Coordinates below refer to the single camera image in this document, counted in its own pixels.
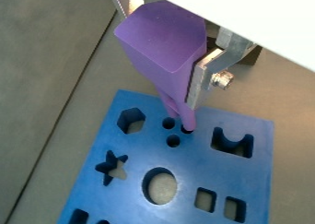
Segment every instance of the rectangular hole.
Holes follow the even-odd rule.
[[[86,224],[88,213],[81,209],[74,209],[70,215],[69,224]]]
[[[204,188],[196,190],[194,207],[206,211],[213,212],[216,193]]]
[[[224,217],[236,222],[244,223],[245,202],[240,199],[226,197],[224,207]]]

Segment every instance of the small round hole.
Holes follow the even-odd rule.
[[[182,126],[181,126],[181,132],[182,132],[184,134],[192,134],[192,133],[193,133],[193,131],[186,131]]]
[[[162,128],[169,130],[174,126],[174,120],[170,117],[164,118],[162,120]]]
[[[154,205],[166,204],[177,192],[177,182],[172,172],[165,168],[154,168],[144,176],[142,193]]]
[[[169,147],[177,147],[181,143],[180,137],[177,135],[170,135],[166,140],[166,144]]]

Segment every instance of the gray floor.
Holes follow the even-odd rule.
[[[113,12],[110,0],[0,0],[0,223]]]
[[[94,2],[97,3],[97,5],[94,4],[96,7],[90,8],[90,13],[96,12],[92,9],[105,9],[101,5],[102,0],[97,0],[97,2]],[[105,16],[104,13],[97,12],[97,18]],[[97,25],[97,27],[93,27],[92,24],[94,29],[88,27],[86,36],[94,35],[93,42],[89,40],[93,44],[90,43],[89,46],[96,44],[109,17],[109,14],[106,19],[102,17],[105,21],[101,27]],[[116,18],[102,37],[98,49],[86,66],[86,71],[80,78],[66,108],[61,113],[54,132],[7,223],[41,224],[56,222],[117,89],[125,88],[156,95],[152,84],[134,72],[112,35],[113,27],[117,23],[118,19]],[[65,39],[62,44],[69,44],[69,42],[70,40]],[[70,62],[70,65],[74,65],[74,63],[80,65],[80,69],[84,68],[86,62],[86,58],[84,59],[85,61],[81,59],[82,54],[84,50],[76,55],[77,58],[73,56],[77,62]],[[45,66],[49,61],[44,60],[45,58],[42,57],[44,63],[38,62],[38,64]],[[40,87],[37,93],[30,87],[17,86],[20,81],[15,79],[10,83],[10,87],[15,88],[15,94],[18,95],[20,90],[25,88],[29,96],[24,95],[20,98],[6,98],[3,100],[11,100],[11,105],[17,108],[14,109],[15,113],[13,113],[13,110],[9,112],[5,109],[2,110],[2,108],[0,111],[1,117],[3,117],[1,122],[11,124],[10,129],[6,124],[3,127],[9,129],[6,134],[7,136],[10,135],[6,141],[13,146],[15,145],[9,147],[7,144],[1,144],[1,165],[5,169],[1,170],[0,223],[3,220],[3,218],[1,219],[2,210],[5,210],[5,215],[11,208],[18,191],[21,191],[24,186],[26,172],[34,164],[44,140],[49,135],[49,128],[52,130],[56,117],[65,103],[62,99],[69,96],[70,89],[80,75],[70,73],[70,70],[64,72],[60,68],[57,70],[52,67],[52,69],[58,73],[56,77],[69,79],[68,87],[57,84],[57,82],[62,81],[56,81],[54,85],[45,86],[53,91],[53,93],[46,95],[45,91],[41,92],[42,87]],[[3,79],[1,78],[1,89],[7,85],[3,84],[5,80],[14,79],[21,74],[25,74],[18,74],[15,71],[10,73],[10,78],[9,76],[3,77]],[[274,122],[270,223],[294,224],[300,221],[302,223],[313,223],[315,177],[312,168],[315,166],[315,135],[312,133],[315,131],[315,74],[266,50],[261,51],[260,59],[253,67],[236,65],[230,68],[230,71],[236,76],[233,85],[228,91],[216,90],[205,105],[269,119]],[[50,74],[48,70],[44,73],[46,74],[45,78],[38,75],[36,80],[44,78],[42,81],[49,82],[54,74]],[[40,93],[46,96],[46,99],[40,99],[40,108],[33,106],[24,107],[24,105],[30,105],[24,99],[28,100],[29,97],[37,99]],[[52,114],[50,119],[42,114],[44,112]],[[42,126],[48,122],[50,122],[50,127]],[[32,140],[28,136],[24,136],[24,133],[32,134]]]

